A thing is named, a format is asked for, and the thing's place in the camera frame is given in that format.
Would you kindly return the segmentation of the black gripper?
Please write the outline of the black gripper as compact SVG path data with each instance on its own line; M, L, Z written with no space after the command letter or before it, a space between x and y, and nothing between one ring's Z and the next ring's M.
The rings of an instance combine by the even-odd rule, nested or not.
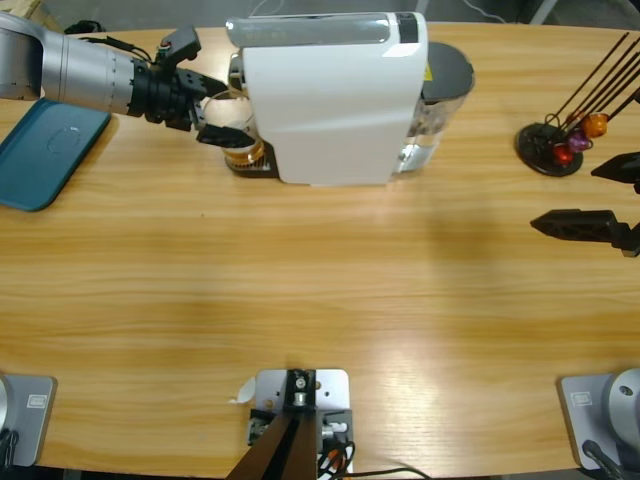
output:
M132 64L132 93L127 114L144 117L154 124L164 123L168 128L189 132L194 103L228 89L224 82L191 70L177 68L165 75L140 59L133 59ZM196 139L199 143L226 149L246 148L256 142L243 130L211 124L205 124Z
M639 153L614 156L591 171L594 177L639 185ZM530 221L544 235L566 241L610 243L625 257L639 256L639 224L621 222L610 210L554 209Z

